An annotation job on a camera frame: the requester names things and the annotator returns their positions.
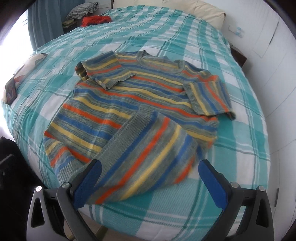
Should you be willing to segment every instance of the bed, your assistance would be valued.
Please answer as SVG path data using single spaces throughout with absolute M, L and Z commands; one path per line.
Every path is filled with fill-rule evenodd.
M 3 104 L 10 132 L 23 156 L 48 188 L 58 187 L 43 146 L 43 133 L 79 81 L 75 66 L 107 51 L 146 50 L 183 59 L 218 75 L 227 85 L 237 118 L 219 116 L 218 139 L 207 159 L 229 181 L 267 187 L 270 158 L 266 123 L 259 102 L 233 59 L 228 41 L 205 20 L 166 7 L 144 5 L 108 10 L 111 23 L 76 28 L 39 50 L 47 58 Z M 219 216 L 197 167 L 185 181 L 127 200 L 86 205 L 81 211 L 111 229 L 146 240 L 201 240 Z M 242 208 L 232 228 L 242 218 Z

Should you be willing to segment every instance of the red cloth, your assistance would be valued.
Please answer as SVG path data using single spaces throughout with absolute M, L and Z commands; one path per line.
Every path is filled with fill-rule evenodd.
M 82 19 L 81 27 L 86 27 L 92 24 L 101 24 L 101 23 L 109 23 L 111 22 L 111 18 L 109 16 L 90 16 L 84 17 Z

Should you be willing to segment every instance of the blue curtain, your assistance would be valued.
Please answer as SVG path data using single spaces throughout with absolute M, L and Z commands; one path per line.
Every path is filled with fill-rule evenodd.
M 37 0 L 28 9 L 28 28 L 33 50 L 64 34 L 62 22 L 85 0 Z

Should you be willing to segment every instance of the beige headboard cushion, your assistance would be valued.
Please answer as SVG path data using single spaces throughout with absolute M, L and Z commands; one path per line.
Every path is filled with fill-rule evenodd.
M 218 30 L 221 30 L 225 19 L 225 12 L 223 10 L 201 0 L 114 0 L 113 8 L 135 5 L 178 9 L 206 20 Z

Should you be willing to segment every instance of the plaid bedsheet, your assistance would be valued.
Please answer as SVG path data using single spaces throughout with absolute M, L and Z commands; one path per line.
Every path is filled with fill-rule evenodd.
M 270 159 L 265 119 L 221 32 L 168 8 L 133 6 L 108 10 L 105 15 L 111 23 L 76 28 L 39 48 L 47 58 L 22 83 L 14 103 L 3 104 L 14 139 L 45 185 L 59 184 L 44 152 L 43 133 L 72 96 L 79 80 L 76 64 L 110 50 L 146 50 L 172 61 L 186 60 L 226 83 L 237 118 L 219 117 L 218 139 L 207 159 L 229 181 L 246 188 L 266 187 Z M 197 168 L 180 184 L 122 202 L 86 205 L 82 211 L 107 227 L 147 240 L 201 240 L 221 212 Z

